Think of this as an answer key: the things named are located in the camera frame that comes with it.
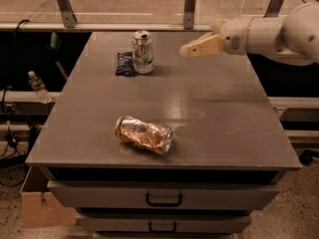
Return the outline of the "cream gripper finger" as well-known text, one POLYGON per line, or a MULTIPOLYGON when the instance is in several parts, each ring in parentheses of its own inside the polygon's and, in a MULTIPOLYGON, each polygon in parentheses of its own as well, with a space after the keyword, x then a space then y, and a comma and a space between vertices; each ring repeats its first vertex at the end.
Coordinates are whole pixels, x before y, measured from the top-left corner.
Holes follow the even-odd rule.
POLYGON ((179 49, 183 57, 212 56, 221 52, 224 48, 224 40, 220 35, 207 33, 193 40, 179 49))
POLYGON ((227 19, 214 19, 210 24, 210 29, 213 34, 218 34, 223 24, 227 22, 227 19))

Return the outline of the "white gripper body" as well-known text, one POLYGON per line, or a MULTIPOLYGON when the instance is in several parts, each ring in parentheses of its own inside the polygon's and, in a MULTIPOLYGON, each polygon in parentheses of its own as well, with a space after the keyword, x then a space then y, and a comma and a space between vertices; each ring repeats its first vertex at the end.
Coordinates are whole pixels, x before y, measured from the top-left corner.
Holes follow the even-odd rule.
POLYGON ((227 19, 222 25, 218 35, 223 37, 223 51, 230 55, 247 54, 248 28, 251 25, 251 17, 237 17, 227 19))

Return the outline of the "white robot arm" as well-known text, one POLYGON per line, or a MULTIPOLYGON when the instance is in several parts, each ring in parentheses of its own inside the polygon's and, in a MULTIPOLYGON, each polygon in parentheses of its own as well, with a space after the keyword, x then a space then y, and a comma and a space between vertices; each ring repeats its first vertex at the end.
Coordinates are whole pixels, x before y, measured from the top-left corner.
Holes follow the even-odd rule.
POLYGON ((304 3, 287 16, 218 20, 179 52, 184 57, 261 55, 292 66, 319 63, 319 4, 304 3))

